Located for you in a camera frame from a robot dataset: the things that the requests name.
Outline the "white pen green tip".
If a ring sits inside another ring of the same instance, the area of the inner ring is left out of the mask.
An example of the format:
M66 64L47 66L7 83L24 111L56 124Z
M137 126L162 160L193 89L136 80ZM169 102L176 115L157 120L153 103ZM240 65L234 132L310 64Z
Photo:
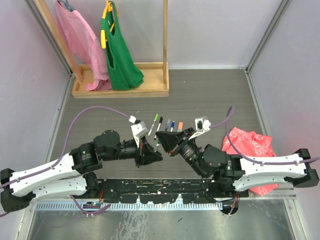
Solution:
M148 131L148 137L151 135L151 133L152 133L152 131L153 131L153 128L154 128L154 126L155 126L156 121L157 121L157 120L154 120L154 121L152 122L152 125L151 125L151 127L150 127L150 129L149 129L149 131Z

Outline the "black white marker pen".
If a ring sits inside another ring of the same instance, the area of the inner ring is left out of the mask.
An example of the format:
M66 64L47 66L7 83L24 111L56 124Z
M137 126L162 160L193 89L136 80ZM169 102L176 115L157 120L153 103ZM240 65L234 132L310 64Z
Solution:
M158 122L158 125L157 125L157 128L156 128L155 133L160 130L161 125L162 125L162 122L163 122L163 117L161 116L160 119L159 119L159 122ZM156 134L154 135L154 138L153 138L153 139L154 139L154 140L157 140L157 135L156 135Z

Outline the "orange highlighter cap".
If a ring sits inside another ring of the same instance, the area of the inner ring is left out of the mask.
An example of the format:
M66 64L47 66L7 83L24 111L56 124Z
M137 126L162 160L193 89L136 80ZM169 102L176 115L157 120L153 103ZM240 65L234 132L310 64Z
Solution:
M177 131L178 131L178 132L181 132L181 131L183 130L183 125L184 125L183 122L179 122L179 123L178 123L178 128L177 128Z

